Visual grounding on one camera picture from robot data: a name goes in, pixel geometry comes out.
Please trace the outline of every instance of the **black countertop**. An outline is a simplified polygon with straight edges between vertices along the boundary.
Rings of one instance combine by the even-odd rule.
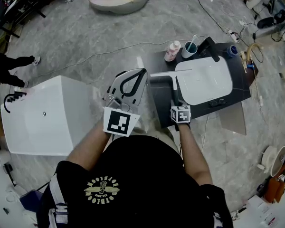
[[[238,55],[234,58],[230,58],[226,52],[226,49],[231,45],[235,46],[234,43],[218,43],[214,46],[214,49],[217,54],[226,60],[233,83],[233,89],[229,95],[216,99],[217,101],[219,99],[224,99],[226,104],[217,105],[215,107],[211,107],[210,102],[204,102],[198,105],[191,105],[190,107],[192,119],[218,111],[222,108],[248,99],[251,96],[248,81],[244,68],[242,66],[240,56]],[[169,118],[171,99],[173,97],[172,79],[169,76],[150,77],[149,75],[153,73],[173,71],[175,70],[176,65],[183,61],[210,57],[209,52],[206,51],[205,55],[203,55],[202,57],[198,55],[198,53],[196,53],[187,59],[183,59],[181,56],[181,50],[182,48],[177,54],[175,60],[169,63],[164,60],[166,51],[151,53],[142,56],[144,67],[148,72],[148,85],[152,92],[153,100],[162,128],[174,125],[174,123]],[[179,99],[183,100],[179,86],[178,91]]]

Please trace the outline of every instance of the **white bathtub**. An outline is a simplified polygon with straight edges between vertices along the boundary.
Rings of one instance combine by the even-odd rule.
[[[33,93],[1,105],[9,151],[17,154],[68,155],[92,128],[87,88],[82,82],[54,77]]]

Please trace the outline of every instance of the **black t-shirt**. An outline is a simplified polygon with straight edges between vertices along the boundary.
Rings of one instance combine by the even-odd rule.
[[[224,191],[199,186],[176,151],[153,137],[116,139],[92,171],[62,161],[56,173],[69,227],[184,223],[213,228],[214,216],[224,228],[232,227]],[[48,228],[48,211],[54,207],[47,187],[37,213],[40,228]]]

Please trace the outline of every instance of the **marble floor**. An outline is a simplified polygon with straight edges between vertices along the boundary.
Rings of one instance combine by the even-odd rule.
[[[240,32],[245,23],[254,21],[254,13],[242,0],[200,0],[205,9],[221,26]],[[75,0],[66,4],[56,0],[46,6],[43,19],[35,16],[13,38],[7,55],[20,57],[39,55],[41,63],[18,68],[17,76],[29,80],[29,86],[57,75],[87,83],[90,109],[96,122],[102,111],[101,98],[115,75],[137,68],[136,57],[164,50],[172,40],[190,40],[193,34],[217,42],[231,41],[231,37],[211,20],[197,0],[149,0],[140,11],[129,15],[112,15],[95,12],[88,0]],[[261,18],[269,16],[263,9]],[[248,25],[242,33],[247,44],[253,42],[257,28]],[[240,42],[240,50],[247,46]],[[262,55],[256,50],[256,56]],[[269,145],[285,145],[285,80],[278,72],[285,66],[285,43],[264,45],[264,62],[258,63],[258,89],[264,100],[260,109],[257,98],[242,102],[247,126],[243,136],[221,128],[217,113],[209,115],[204,155],[210,166],[214,184],[226,194],[230,210],[240,208],[255,194],[266,177],[256,167],[261,152]],[[0,102],[9,91],[9,85],[0,86]],[[145,90],[139,107],[146,129],[155,127],[154,107]],[[193,119],[191,130],[199,146],[205,135],[207,116]],[[12,155],[14,179],[26,190],[36,189],[49,181],[56,165],[64,157]]]

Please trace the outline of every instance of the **orange item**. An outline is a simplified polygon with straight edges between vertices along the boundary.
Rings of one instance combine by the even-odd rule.
[[[279,203],[285,190],[285,182],[281,181],[280,186],[275,194],[275,200]]]
[[[269,202],[272,203],[275,199],[276,192],[279,189],[280,182],[276,181],[275,178],[271,178],[269,180],[267,192],[264,195],[264,198]]]

